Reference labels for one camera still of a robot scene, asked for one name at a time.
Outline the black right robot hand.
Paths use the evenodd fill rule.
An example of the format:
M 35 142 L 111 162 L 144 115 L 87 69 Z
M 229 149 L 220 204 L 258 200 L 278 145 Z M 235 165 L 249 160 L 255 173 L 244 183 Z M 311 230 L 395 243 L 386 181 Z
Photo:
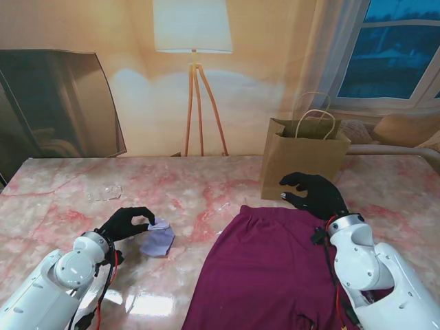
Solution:
M 296 209 L 304 210 L 314 217 L 328 221 L 332 217 L 343 217 L 349 210 L 337 187 L 320 175 L 295 172 L 284 176 L 279 184 L 294 187 L 298 192 L 305 191 L 305 197 L 284 192 L 283 199 Z

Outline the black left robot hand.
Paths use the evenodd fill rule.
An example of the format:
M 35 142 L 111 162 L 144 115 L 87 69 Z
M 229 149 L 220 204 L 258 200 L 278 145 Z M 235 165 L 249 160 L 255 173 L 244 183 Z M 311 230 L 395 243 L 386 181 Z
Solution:
M 134 217 L 144 217 L 148 223 L 133 225 Z M 146 232 L 149 225 L 155 225 L 155 215 L 147 207 L 120 208 L 94 232 L 107 241 L 116 242 Z

